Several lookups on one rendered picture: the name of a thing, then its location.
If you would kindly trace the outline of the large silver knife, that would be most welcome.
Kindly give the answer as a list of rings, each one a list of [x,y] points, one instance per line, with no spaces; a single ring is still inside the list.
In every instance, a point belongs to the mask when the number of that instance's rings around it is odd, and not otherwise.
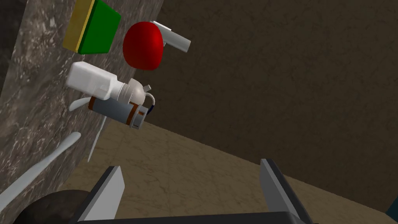
[[[15,180],[5,191],[0,194],[0,212],[7,207],[21,192],[24,191],[34,179],[41,174],[58,156],[72,146],[81,137],[80,132],[70,133],[57,148],[40,162],[33,165],[17,180]]]

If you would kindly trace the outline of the red apple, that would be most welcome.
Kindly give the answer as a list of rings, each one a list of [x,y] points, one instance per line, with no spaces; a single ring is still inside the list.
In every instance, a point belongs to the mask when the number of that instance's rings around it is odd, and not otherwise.
[[[128,65],[139,70],[154,70],[161,63],[163,38],[155,24],[141,21],[127,31],[122,51]]]

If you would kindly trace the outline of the grey bottle with orange bands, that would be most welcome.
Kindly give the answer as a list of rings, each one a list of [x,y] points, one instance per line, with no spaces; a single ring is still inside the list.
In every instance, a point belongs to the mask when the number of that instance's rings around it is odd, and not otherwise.
[[[146,108],[143,105],[134,103],[120,103],[115,99],[109,98],[107,100],[100,100],[91,97],[88,102],[88,109],[98,114],[111,118],[120,123],[126,124],[130,128],[140,129],[147,114],[153,109]]]

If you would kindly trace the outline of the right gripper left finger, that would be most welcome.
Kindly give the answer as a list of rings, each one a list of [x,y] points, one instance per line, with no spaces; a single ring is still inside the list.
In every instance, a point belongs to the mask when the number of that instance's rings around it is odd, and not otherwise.
[[[121,167],[108,167],[74,213],[71,223],[111,223],[124,190]]]

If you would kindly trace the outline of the white bottle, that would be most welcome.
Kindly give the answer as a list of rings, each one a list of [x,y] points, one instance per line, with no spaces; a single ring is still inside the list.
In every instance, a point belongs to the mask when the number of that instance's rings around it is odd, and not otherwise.
[[[151,90],[150,85],[143,86],[133,78],[128,83],[121,82],[115,74],[84,61],[78,61],[71,65],[66,85],[97,99],[113,99],[123,104],[142,105],[148,96],[152,100],[148,113],[155,106],[155,98],[148,92]]]

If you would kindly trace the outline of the thin silver cutlery piece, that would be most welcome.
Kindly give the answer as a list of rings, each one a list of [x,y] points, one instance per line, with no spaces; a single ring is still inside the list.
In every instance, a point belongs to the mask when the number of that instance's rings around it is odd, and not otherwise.
[[[99,138],[99,136],[100,136],[100,134],[101,134],[101,131],[102,131],[102,129],[103,129],[103,126],[104,126],[104,124],[105,124],[106,118],[107,118],[107,117],[104,116],[104,118],[103,118],[103,120],[102,120],[102,122],[101,122],[101,126],[100,126],[100,128],[99,128],[99,131],[97,132],[96,137],[95,137],[95,140],[94,140],[94,142],[93,142],[93,145],[92,145],[92,147],[91,147],[91,149],[90,149],[90,153],[89,153],[87,162],[89,162],[90,159],[91,159],[91,157],[92,157],[93,151],[94,151],[94,149],[95,149],[97,140],[98,140],[98,138]]]

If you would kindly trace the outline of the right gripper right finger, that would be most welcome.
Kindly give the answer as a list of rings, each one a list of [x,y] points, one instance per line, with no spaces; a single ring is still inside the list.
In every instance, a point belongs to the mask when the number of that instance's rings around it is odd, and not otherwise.
[[[282,224],[312,224],[312,219],[272,159],[260,163],[260,186],[270,212],[283,214]]]

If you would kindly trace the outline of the short silver cutlery blade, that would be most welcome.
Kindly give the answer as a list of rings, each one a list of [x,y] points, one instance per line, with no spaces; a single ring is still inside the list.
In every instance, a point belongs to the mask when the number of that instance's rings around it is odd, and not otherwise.
[[[74,100],[69,105],[69,111],[76,110],[77,108],[86,105],[90,101],[91,97],[80,98],[78,100]]]

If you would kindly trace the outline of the grey and white cylinder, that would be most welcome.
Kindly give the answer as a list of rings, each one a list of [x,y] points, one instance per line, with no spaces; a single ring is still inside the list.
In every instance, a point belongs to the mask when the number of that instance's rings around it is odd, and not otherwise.
[[[159,30],[163,38],[163,42],[169,44],[183,52],[188,52],[190,47],[190,40],[186,39],[185,37],[173,32],[168,27],[156,22],[151,21]]]

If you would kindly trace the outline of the green and yellow sponge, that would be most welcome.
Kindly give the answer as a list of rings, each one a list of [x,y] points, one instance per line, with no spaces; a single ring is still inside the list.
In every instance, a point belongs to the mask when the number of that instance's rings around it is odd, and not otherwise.
[[[120,20],[102,0],[76,0],[63,47],[81,55],[108,53]]]

